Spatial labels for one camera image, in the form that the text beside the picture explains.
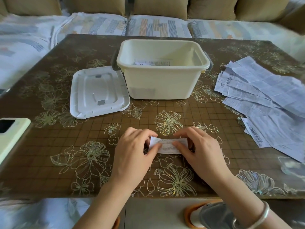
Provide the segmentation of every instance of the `container handle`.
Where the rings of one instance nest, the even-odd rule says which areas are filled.
[[[212,70],[213,66],[214,66],[214,63],[213,61],[211,60],[211,58],[209,57],[208,53],[206,53],[205,51],[203,51],[205,53],[205,55],[208,57],[208,60],[210,61],[210,66],[209,68],[207,69],[207,71],[210,71]]]
[[[110,60],[110,64],[112,66],[112,69],[115,70],[115,71],[121,70],[116,63],[116,59],[117,59],[118,55],[119,55],[119,50],[115,50],[112,57],[111,57],[111,60]]]

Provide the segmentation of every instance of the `right hand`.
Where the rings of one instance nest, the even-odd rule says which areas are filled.
[[[189,138],[195,145],[195,153],[178,141],[173,145],[185,157],[194,171],[212,188],[233,176],[224,160],[217,140],[194,126],[183,128],[174,134],[176,138]]]

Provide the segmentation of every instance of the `forearm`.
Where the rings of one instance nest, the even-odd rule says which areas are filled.
[[[107,182],[73,229],[111,229],[131,192]]]
[[[235,176],[231,176],[221,185],[212,187],[228,205],[235,217],[245,228],[253,225],[264,211],[264,203]],[[289,227],[280,217],[270,210],[268,217],[256,229],[287,229]]]

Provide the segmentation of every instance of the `stack of papers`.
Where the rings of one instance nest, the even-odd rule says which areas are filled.
[[[300,80],[275,75],[248,56],[226,65],[214,90],[247,117],[242,119],[245,132],[260,148],[273,147],[305,162],[305,86]]]

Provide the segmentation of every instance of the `hand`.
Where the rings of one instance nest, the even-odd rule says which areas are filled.
[[[158,134],[149,129],[129,127],[115,148],[110,181],[123,184],[124,191],[132,192],[137,187],[162,147],[162,144],[156,144],[144,154],[144,143],[149,144],[150,136],[157,137]]]
[[[196,151],[192,153],[180,142],[173,142],[173,145],[185,157],[198,176],[212,188],[222,180],[232,176],[218,141],[205,131],[192,126],[179,130],[174,136],[188,138],[195,145]]]

